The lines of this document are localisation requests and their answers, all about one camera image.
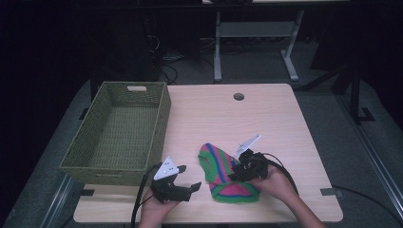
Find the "striped sock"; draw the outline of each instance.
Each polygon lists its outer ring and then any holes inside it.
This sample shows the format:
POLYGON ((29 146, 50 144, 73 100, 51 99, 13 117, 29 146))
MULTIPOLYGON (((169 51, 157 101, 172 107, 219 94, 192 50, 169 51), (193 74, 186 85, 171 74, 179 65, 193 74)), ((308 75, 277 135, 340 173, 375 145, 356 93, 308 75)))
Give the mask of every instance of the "striped sock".
POLYGON ((232 167, 239 163, 216 146, 206 143, 201 147, 199 161, 209 181, 213 199, 220 202, 255 202, 259 189, 247 182, 234 182, 228 178, 232 167))

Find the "table top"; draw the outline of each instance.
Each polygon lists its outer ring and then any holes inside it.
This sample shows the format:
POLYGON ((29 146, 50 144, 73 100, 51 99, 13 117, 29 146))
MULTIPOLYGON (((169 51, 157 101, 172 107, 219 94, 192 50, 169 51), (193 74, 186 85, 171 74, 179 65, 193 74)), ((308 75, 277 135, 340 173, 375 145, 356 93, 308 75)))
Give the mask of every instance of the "table top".
MULTIPOLYGON (((289 85, 171 85, 168 90, 172 105, 162 160, 169 156, 187 166, 175 180, 177 186, 201 181, 201 189, 174 208, 164 223, 295 221, 284 203, 266 193, 254 203, 221 203, 211 197, 198 159, 202 145, 212 143, 232 155, 239 143, 257 134, 261 138, 251 149, 281 160, 314 213, 322 221, 342 220, 336 196, 320 192, 332 186, 289 85), (236 93, 244 99, 235 100, 236 93)), ((74 214, 77 222, 130 222, 138 187, 87 184, 85 189, 95 192, 81 196, 74 214)))

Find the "hand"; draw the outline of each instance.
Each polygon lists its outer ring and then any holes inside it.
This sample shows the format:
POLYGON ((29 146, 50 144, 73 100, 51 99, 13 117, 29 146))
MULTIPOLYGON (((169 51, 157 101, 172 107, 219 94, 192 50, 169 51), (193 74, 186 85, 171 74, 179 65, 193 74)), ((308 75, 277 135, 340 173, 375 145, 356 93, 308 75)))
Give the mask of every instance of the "hand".
POLYGON ((266 179, 253 179, 250 182, 257 188, 268 192, 273 197, 283 201, 296 216, 303 228, 324 228, 325 225, 319 220, 314 212, 294 191, 293 185, 275 166, 268 165, 266 179))
POLYGON ((143 196, 143 200, 146 200, 146 202, 142 205, 142 217, 140 218, 139 228, 158 227, 163 223, 166 215, 180 203, 179 201, 161 203, 156 198, 151 197, 152 194, 151 189, 149 189, 143 196))
POLYGON ((297 197, 293 186, 279 169, 273 165, 268 165, 267 170, 266 179, 253 179, 250 180, 250 183, 281 201, 297 197))

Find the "floor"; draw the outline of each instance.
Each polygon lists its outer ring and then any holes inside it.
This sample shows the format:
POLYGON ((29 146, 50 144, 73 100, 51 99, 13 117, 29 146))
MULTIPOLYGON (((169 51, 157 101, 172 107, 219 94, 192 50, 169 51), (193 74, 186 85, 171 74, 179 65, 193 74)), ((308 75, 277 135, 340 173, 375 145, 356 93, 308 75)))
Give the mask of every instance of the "floor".
MULTIPOLYGON (((183 58, 164 66, 169 82, 175 79, 177 72, 177 79, 174 80, 176 85, 216 83, 212 68, 213 49, 210 48, 209 42, 211 40, 202 42, 206 48, 203 49, 200 60, 183 58)), ((300 79, 291 82, 280 57, 280 50, 286 47, 287 42, 286 39, 280 41, 253 39, 227 43, 221 51, 223 79, 220 84, 285 83, 297 88, 326 73, 310 69, 317 43, 298 42, 292 59, 300 79)), ((166 56, 166 59, 173 60, 174 57, 181 57, 180 53, 173 51, 166 56)), ((160 80, 167 79, 162 75, 160 80)), ((340 187, 337 189, 350 189, 340 190, 341 194, 338 197, 344 214, 343 220, 327 223, 327 226, 402 227, 402 219, 370 160, 369 146, 363 141, 367 139, 371 143, 370 147, 387 166, 396 185, 401 187, 403 132, 382 107, 374 90, 364 82, 361 82, 360 106, 369 108, 375 122, 361 125, 352 122, 345 108, 349 103, 349 90, 344 95, 334 95, 331 92, 334 81, 335 78, 309 91, 295 92, 331 183, 340 187), (384 207, 362 195, 381 202, 384 207)), ((83 110, 89 105, 90 90, 87 82, 71 102, 4 227, 128 227, 128 224, 80 224, 71 219, 83 185, 75 180, 64 181, 65 174, 58 169, 58 165, 81 123, 79 119, 83 110), (64 192, 60 187, 61 183, 68 186, 69 190, 64 192), (63 196, 61 199, 54 198, 58 191, 63 196)), ((169 225, 169 227, 213 228, 217 225, 189 224, 169 225)), ((230 227, 299 226, 296 223, 284 223, 231 224, 230 227)))

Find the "green wicker basket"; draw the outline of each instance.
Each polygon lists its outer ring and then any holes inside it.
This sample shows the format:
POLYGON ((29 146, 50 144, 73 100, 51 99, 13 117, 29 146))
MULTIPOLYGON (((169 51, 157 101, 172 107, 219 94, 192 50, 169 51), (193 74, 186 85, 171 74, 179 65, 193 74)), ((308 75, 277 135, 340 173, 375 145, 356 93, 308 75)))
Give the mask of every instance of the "green wicker basket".
POLYGON ((83 183, 140 185, 162 159, 170 107, 165 83, 104 82, 60 168, 83 183))

